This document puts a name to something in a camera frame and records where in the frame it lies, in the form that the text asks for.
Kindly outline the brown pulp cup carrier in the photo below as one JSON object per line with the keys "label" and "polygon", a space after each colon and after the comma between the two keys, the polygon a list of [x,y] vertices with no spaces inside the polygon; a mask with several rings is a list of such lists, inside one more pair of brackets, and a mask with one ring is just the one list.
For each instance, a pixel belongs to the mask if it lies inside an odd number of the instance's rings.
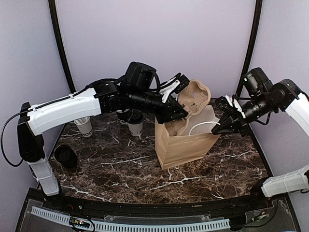
{"label": "brown pulp cup carrier", "polygon": [[188,135],[196,117],[210,103],[211,91],[199,80],[191,80],[178,94],[178,103],[188,112],[188,116],[165,124],[170,136]]}

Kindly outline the brown paper bag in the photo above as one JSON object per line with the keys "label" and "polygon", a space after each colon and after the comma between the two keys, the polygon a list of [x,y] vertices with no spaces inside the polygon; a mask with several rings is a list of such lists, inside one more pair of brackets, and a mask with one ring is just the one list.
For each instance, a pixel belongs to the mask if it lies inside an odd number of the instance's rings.
{"label": "brown paper bag", "polygon": [[219,139],[211,130],[219,119],[207,105],[198,115],[189,119],[188,127],[177,135],[175,122],[155,122],[155,152],[161,168],[168,169],[204,157]]}

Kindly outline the white paper coffee cup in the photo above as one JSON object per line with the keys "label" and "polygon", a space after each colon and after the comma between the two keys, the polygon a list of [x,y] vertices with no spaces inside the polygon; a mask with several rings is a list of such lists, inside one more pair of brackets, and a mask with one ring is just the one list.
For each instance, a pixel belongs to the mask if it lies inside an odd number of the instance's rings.
{"label": "white paper coffee cup", "polygon": [[135,124],[128,123],[127,125],[128,125],[128,128],[132,136],[141,138],[143,122],[135,123]]}

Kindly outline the stack of black lids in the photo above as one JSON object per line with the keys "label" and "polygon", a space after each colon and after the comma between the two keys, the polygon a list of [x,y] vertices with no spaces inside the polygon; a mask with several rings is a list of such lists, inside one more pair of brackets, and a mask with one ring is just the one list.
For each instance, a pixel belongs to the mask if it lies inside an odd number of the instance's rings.
{"label": "stack of black lids", "polygon": [[77,155],[68,145],[60,145],[57,147],[54,157],[65,168],[74,168],[77,166]]}

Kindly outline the black coffee cup lid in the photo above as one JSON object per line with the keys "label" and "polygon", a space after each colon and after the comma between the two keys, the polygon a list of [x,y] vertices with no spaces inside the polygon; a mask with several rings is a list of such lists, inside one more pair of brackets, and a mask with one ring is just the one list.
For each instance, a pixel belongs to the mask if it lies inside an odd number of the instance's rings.
{"label": "black coffee cup lid", "polygon": [[128,123],[133,124],[133,125],[140,124],[143,121],[144,121],[144,116],[139,111],[132,111],[132,114],[128,119]]}

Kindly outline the stack of paper cups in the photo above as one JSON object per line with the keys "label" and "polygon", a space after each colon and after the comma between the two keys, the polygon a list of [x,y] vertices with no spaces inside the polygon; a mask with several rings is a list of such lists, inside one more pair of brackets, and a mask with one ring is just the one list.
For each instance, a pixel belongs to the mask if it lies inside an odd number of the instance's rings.
{"label": "stack of paper cups", "polygon": [[121,124],[127,124],[132,116],[132,110],[131,109],[126,109],[124,111],[117,110],[116,114]]}

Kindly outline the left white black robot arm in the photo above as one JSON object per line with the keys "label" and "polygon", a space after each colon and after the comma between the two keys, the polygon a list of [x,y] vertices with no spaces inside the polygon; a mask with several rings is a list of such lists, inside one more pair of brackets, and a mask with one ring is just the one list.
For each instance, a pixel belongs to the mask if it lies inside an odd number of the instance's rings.
{"label": "left white black robot arm", "polygon": [[68,207],[68,199],[60,194],[58,181],[44,152],[42,134],[54,127],[70,121],[91,116],[109,114],[117,110],[134,109],[156,116],[163,124],[184,118],[184,110],[172,93],[180,93],[189,84],[172,78],[154,92],[149,88],[130,84],[123,78],[118,80],[101,79],[87,85],[80,92],[47,103],[31,106],[22,105],[17,125],[19,154],[35,173],[49,203],[58,211]]}

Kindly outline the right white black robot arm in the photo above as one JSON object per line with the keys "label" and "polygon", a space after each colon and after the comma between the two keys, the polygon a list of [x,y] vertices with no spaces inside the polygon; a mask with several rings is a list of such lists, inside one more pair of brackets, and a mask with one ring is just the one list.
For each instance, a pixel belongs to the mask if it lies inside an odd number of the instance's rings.
{"label": "right white black robot arm", "polygon": [[[274,85],[254,84],[247,88],[251,98],[239,104],[236,97],[228,95],[216,100],[223,111],[212,134],[239,133],[248,134],[247,127],[252,122],[260,122],[260,117],[278,111],[285,112],[293,119],[305,134],[309,133],[309,100],[307,95],[291,80],[284,79]],[[246,205],[256,210],[270,198],[283,193],[309,190],[309,166],[282,175],[268,177],[253,187],[254,193],[247,198]]]}

